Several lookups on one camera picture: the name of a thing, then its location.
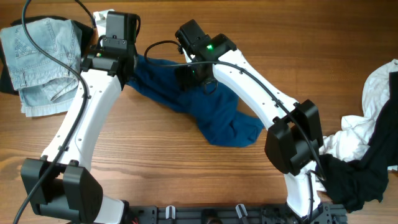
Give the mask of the blue polo shirt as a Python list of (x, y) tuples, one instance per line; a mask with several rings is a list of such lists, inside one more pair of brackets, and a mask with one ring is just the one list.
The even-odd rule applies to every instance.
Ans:
[(137, 67), (127, 83), (140, 94), (174, 110), (189, 114), (205, 139), (212, 145), (246, 147), (255, 143), (264, 129), (259, 118), (238, 111), (239, 97), (220, 83), (216, 91), (204, 94), (199, 87), (180, 89), (173, 61), (138, 56)]

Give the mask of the white t-shirt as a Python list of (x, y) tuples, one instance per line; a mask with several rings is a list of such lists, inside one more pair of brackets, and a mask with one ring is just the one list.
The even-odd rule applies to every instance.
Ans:
[(323, 137), (320, 154), (331, 154), (344, 162), (360, 160), (369, 149), (376, 120), (390, 98), (389, 74), (397, 71), (394, 59), (373, 71), (366, 79), (362, 92), (363, 115), (346, 115), (341, 119), (341, 130)]

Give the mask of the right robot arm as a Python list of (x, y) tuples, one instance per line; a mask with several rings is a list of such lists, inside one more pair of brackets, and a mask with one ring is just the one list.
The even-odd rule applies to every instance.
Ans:
[(222, 83), (253, 110), (267, 130), (266, 156), (284, 175), (288, 207), (300, 220), (313, 221), (320, 205), (315, 176), (323, 177), (318, 108), (310, 100), (299, 103), (278, 90), (224, 34), (211, 38), (192, 19), (180, 26), (175, 36), (190, 71), (188, 78), (182, 79), (183, 86)]

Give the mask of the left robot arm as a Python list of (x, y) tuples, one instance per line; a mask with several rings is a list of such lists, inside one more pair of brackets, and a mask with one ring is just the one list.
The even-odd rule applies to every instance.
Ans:
[(79, 85), (63, 123), (40, 159), (26, 159), (21, 177), (36, 215), (72, 223), (131, 223), (129, 204), (103, 193), (92, 176), (95, 144), (106, 117), (138, 62), (137, 14), (109, 11), (106, 31), (84, 57)]

